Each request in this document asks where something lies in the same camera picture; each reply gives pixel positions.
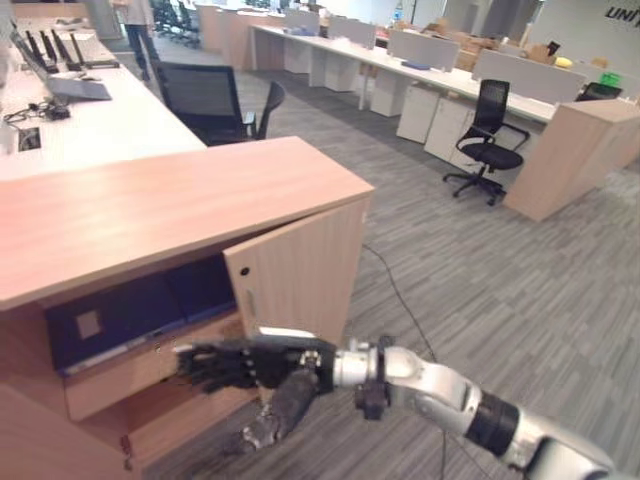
cabinet shelf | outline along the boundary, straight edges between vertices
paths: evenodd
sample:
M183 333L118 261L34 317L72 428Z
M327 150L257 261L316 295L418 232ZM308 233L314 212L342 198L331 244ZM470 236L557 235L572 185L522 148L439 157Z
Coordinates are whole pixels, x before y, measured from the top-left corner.
M174 379L128 398L123 405L136 465L144 469L257 398L256 389L205 395Z
M226 312L167 333L93 368L65 379L69 417L83 420L151 387L175 372L172 347L196 340L243 336L237 311Z

open cabinet door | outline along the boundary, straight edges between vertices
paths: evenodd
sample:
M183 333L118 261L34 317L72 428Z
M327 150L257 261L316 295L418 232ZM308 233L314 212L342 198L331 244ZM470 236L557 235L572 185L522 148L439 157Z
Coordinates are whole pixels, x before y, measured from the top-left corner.
M358 200L224 251L247 334L267 326L341 340L368 205Z

gray carpet floor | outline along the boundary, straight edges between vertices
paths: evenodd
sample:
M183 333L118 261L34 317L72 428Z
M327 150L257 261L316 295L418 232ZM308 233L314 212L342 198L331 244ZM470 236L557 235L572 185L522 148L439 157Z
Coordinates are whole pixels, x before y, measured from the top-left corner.
M216 56L158 42L161 57ZM131 56L121 56L130 65ZM366 242L391 267L441 362L505 399L575 429L640 475L640 168L537 224L480 192L451 197L452 167L395 136L397 119L358 111L353 94L310 89L304 76L238 74L245 111L260 111L268 81L287 90L269 137L297 135L376 187ZM426 354L384 266L362 252L346 337ZM249 405L148 469L148 478L437 479L437 427L393 410L365 422L351 392L322 397L283 444L220 456ZM518 478L490 455L449 438L448 480Z

robotic arm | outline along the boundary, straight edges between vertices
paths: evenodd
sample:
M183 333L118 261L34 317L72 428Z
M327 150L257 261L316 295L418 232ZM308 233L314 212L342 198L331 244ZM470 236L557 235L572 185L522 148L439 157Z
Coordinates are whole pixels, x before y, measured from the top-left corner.
M530 480L632 480L616 474L609 456L588 440L484 392L455 370L392 346L388 337L336 350L306 332L268 330L254 339L176 349L178 375L202 384L207 393L224 386L276 388L231 443L234 452L282 440L315 396L352 387L365 418L379 420L391 405L410 408Z

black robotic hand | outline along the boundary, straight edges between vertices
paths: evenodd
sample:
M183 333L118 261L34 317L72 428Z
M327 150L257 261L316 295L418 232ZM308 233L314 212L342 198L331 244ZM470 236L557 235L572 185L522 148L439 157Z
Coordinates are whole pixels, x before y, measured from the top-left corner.
M259 335L178 346L177 375L205 393L223 387L277 388L295 370L318 376L318 394L333 390L335 346L317 338Z
M317 395L333 390L335 347L317 338L260 335L176 348L177 374L205 393L222 387L275 388L271 400L227 444L238 454L273 445L302 420Z

